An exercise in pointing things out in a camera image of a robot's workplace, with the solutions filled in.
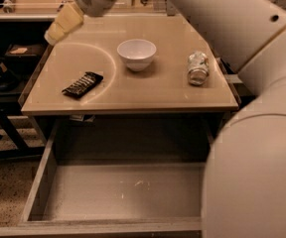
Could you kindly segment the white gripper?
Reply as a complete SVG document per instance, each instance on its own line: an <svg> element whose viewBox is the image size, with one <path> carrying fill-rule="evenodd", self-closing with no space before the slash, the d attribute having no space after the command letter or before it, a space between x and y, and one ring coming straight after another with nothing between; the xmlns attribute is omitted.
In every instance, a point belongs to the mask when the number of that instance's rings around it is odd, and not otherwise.
<svg viewBox="0 0 286 238"><path fill-rule="evenodd" d="M46 30L45 40L52 46L61 41L70 32L83 23L83 13L90 17L100 17L117 0L74 0L65 3L55 21Z"/></svg>

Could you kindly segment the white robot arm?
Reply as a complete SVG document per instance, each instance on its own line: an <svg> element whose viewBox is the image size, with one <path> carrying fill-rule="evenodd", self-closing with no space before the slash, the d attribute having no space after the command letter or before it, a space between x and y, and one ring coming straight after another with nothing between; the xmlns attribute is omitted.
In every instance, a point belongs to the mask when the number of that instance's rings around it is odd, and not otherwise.
<svg viewBox="0 0 286 238"><path fill-rule="evenodd" d="M204 238L286 238L286 11L268 0L169 0L255 98L216 137Z"/></svg>

